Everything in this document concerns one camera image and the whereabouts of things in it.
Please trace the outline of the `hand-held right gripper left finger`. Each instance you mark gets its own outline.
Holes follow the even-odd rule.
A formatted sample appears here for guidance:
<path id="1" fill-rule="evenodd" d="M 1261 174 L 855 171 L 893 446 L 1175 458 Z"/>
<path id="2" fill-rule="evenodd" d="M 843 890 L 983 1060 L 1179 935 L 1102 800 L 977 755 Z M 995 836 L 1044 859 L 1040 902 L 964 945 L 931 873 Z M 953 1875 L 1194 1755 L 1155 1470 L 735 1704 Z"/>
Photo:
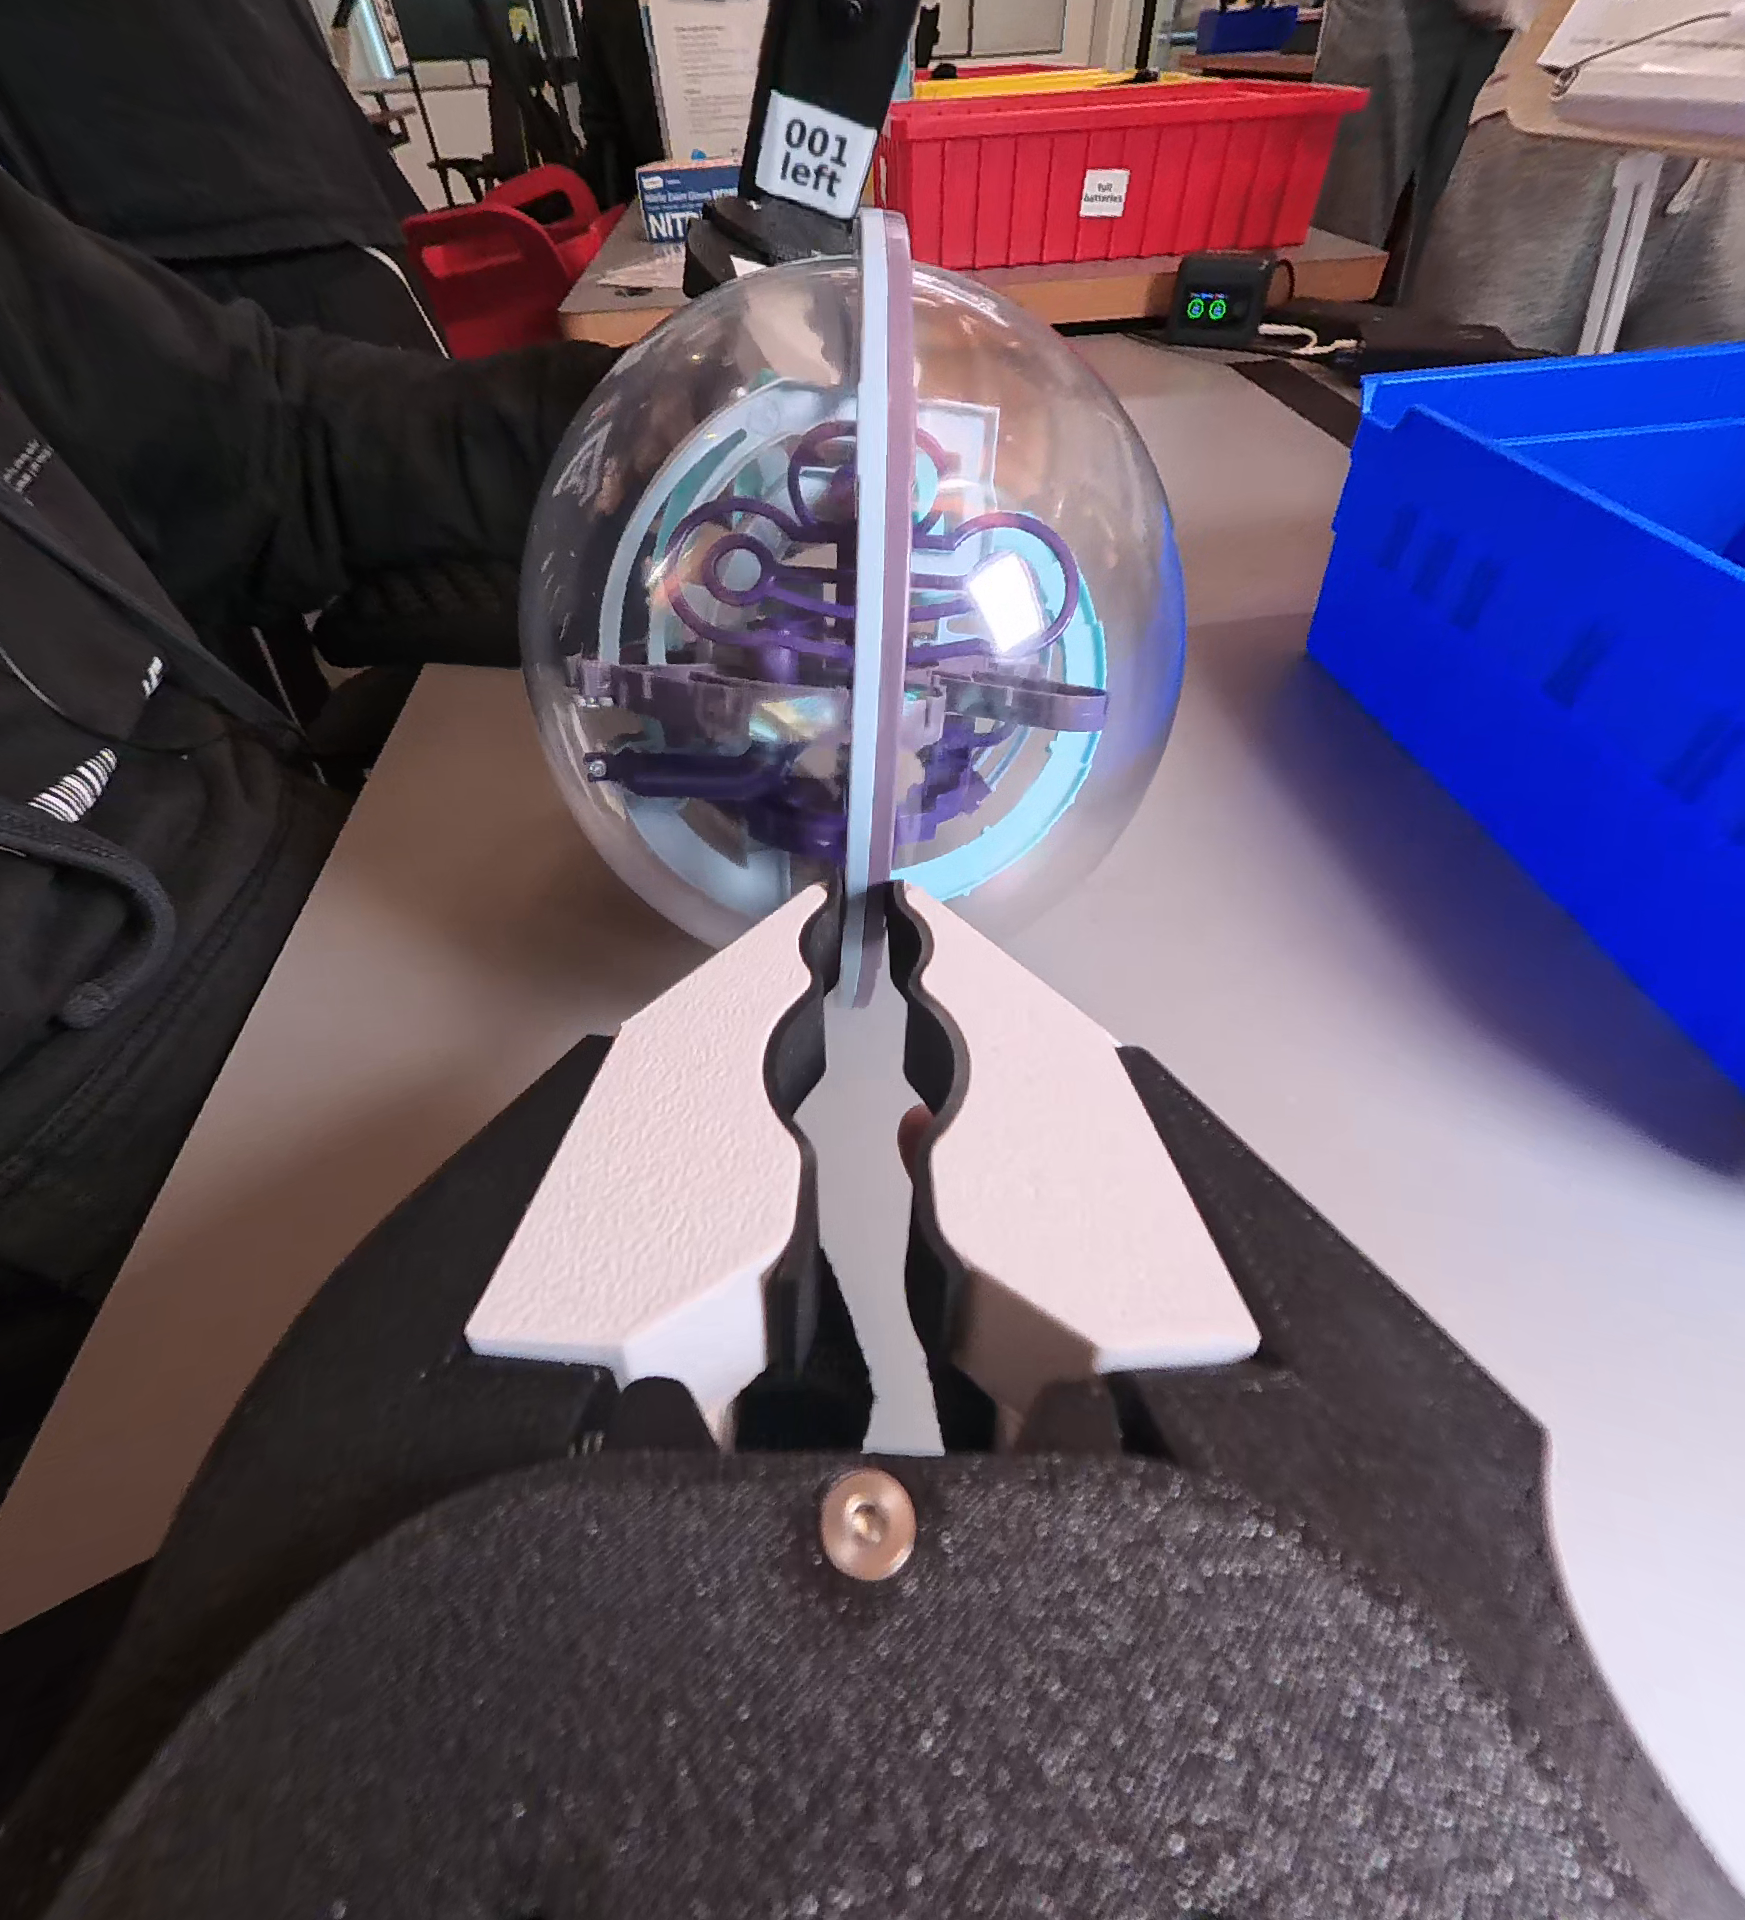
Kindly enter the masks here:
<path id="1" fill-rule="evenodd" d="M 735 1407 L 768 1372 L 768 1279 L 796 1243 L 803 1149 L 768 1052 L 814 988 L 807 888 L 614 1038 L 464 1338 L 475 1356 L 676 1380 Z"/>

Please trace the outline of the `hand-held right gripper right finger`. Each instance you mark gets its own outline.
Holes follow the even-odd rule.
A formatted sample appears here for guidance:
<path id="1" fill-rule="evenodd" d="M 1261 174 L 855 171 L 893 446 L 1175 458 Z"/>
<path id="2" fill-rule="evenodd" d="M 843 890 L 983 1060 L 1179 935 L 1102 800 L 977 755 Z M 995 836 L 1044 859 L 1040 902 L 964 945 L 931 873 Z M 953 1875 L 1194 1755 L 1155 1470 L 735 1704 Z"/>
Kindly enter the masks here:
<path id="1" fill-rule="evenodd" d="M 948 1453 L 1011 1441 L 1049 1386 L 1253 1358 L 1232 1284 L 1125 1045 L 935 896 L 896 882 L 908 998 L 908 1311 Z"/>

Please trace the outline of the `clear maze ball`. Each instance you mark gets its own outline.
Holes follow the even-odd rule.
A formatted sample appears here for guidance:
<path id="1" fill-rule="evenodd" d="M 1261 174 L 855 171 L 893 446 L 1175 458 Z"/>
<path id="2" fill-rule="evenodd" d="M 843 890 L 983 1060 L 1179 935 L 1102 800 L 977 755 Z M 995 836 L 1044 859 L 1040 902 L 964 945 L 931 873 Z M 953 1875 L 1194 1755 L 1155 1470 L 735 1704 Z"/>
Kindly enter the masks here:
<path id="1" fill-rule="evenodd" d="M 537 502 L 520 651 L 577 826 L 695 940 L 831 879 L 1003 940 L 1131 823 L 1191 593 L 1112 388 L 865 209 L 604 377 Z"/>

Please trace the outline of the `person's left forearm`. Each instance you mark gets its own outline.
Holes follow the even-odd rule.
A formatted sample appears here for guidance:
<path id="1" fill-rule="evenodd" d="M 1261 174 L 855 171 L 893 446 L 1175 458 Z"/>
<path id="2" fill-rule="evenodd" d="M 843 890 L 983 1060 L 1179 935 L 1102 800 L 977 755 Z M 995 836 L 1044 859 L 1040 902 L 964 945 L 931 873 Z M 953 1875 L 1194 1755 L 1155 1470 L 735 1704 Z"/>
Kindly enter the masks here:
<path id="1" fill-rule="evenodd" d="M 517 566 L 552 457 L 622 351 L 368 347 L 235 307 L 228 358 L 163 367 L 152 571 L 192 623 L 317 612 L 418 566 Z"/>

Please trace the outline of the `white carton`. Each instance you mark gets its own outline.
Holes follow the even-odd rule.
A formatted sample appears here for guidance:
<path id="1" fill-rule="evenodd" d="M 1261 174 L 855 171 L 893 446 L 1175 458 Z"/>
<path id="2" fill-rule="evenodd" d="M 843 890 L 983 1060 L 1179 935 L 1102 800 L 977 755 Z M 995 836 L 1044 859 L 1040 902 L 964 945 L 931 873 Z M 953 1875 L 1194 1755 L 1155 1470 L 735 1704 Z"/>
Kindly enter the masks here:
<path id="1" fill-rule="evenodd" d="M 665 157 L 741 157 L 768 17 L 768 0 L 642 3 Z"/>

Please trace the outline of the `nitrile glove box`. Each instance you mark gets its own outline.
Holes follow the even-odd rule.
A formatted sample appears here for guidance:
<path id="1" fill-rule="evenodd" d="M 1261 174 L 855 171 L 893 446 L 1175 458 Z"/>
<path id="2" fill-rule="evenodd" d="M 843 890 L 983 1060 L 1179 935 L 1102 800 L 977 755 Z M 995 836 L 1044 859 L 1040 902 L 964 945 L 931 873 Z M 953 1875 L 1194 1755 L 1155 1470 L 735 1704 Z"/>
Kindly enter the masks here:
<path id="1" fill-rule="evenodd" d="M 737 193 L 741 157 L 660 157 L 647 160 L 632 181 L 647 241 L 672 246 L 711 201 Z"/>

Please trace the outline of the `red plastic bin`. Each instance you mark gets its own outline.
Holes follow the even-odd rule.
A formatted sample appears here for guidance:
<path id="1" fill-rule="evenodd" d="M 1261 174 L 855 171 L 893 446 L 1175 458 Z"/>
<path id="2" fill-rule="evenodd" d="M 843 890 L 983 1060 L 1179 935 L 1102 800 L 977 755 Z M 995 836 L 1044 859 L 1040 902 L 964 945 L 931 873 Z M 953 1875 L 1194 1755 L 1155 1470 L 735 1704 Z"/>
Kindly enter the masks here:
<path id="1" fill-rule="evenodd" d="M 948 269 L 1267 253 L 1310 235 L 1360 86 L 948 86 L 893 107 L 876 201 Z"/>

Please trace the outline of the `orange-edged desk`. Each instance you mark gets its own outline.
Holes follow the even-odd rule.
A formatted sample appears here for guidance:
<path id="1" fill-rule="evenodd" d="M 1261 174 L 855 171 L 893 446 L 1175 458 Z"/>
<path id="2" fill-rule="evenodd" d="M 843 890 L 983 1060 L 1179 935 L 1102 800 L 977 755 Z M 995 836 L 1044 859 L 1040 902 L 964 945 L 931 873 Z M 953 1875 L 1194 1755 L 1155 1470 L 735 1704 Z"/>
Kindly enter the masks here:
<path id="1" fill-rule="evenodd" d="M 1326 229 L 1281 251 L 1299 297 L 1369 302 L 1386 279 L 1386 251 Z M 560 333 L 577 341 L 632 347 L 682 302 L 682 246 L 647 241 L 639 217 L 614 227 L 595 257 L 560 302 Z M 1044 262 L 972 269 L 977 281 L 1018 302 L 1055 332 L 1166 320 L 1179 281 L 1179 253 L 1118 262 Z"/>

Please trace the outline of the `black battery charger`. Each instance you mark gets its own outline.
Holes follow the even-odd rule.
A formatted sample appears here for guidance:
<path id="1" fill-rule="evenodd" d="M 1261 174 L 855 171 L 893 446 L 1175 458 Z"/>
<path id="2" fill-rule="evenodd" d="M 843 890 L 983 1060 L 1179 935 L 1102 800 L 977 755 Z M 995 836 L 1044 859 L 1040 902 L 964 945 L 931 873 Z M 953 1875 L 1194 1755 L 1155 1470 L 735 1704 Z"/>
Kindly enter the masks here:
<path id="1" fill-rule="evenodd" d="M 1187 253 L 1175 275 L 1163 340 L 1191 351 L 1249 347 L 1261 332 L 1275 291 L 1281 286 L 1281 275 L 1281 253 Z"/>

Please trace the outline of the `blue plastic bin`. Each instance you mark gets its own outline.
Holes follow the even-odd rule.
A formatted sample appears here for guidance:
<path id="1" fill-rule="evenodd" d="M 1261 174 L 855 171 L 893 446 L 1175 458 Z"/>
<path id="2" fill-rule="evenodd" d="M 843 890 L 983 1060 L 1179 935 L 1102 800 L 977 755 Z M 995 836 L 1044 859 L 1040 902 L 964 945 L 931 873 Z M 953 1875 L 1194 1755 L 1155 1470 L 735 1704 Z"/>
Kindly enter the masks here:
<path id="1" fill-rule="evenodd" d="M 1745 1093 L 1745 341 L 1365 379 L 1310 658 Z"/>

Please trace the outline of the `black flat case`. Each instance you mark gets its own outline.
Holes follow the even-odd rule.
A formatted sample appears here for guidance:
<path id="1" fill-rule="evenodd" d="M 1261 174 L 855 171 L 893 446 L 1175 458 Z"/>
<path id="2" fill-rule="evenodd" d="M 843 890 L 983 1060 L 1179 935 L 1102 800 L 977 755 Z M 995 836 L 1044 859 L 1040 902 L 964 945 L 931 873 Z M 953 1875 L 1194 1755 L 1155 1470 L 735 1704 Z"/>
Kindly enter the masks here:
<path id="1" fill-rule="evenodd" d="M 1510 341 L 1500 325 L 1437 324 L 1403 307 L 1318 297 L 1275 307 L 1253 347 L 1339 372 L 1355 385 L 1391 372 L 1553 358 L 1553 351 Z"/>

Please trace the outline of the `instruction sheet on stand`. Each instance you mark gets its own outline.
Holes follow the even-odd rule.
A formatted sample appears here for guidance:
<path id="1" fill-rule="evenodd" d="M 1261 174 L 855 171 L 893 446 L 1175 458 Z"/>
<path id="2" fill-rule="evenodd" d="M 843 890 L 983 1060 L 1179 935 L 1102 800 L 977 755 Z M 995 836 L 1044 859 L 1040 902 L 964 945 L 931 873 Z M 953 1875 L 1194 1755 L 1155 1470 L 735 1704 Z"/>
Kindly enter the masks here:
<path id="1" fill-rule="evenodd" d="M 1670 157 L 1745 160 L 1745 76 L 1670 72 L 1621 60 L 1553 76 L 1537 53 L 1554 33 L 1564 0 L 1537 3 L 1533 25 L 1506 48 L 1506 122 L 1522 139 L 1617 148 L 1604 246 L 1588 286 L 1579 353 L 1621 341 L 1651 197 Z"/>

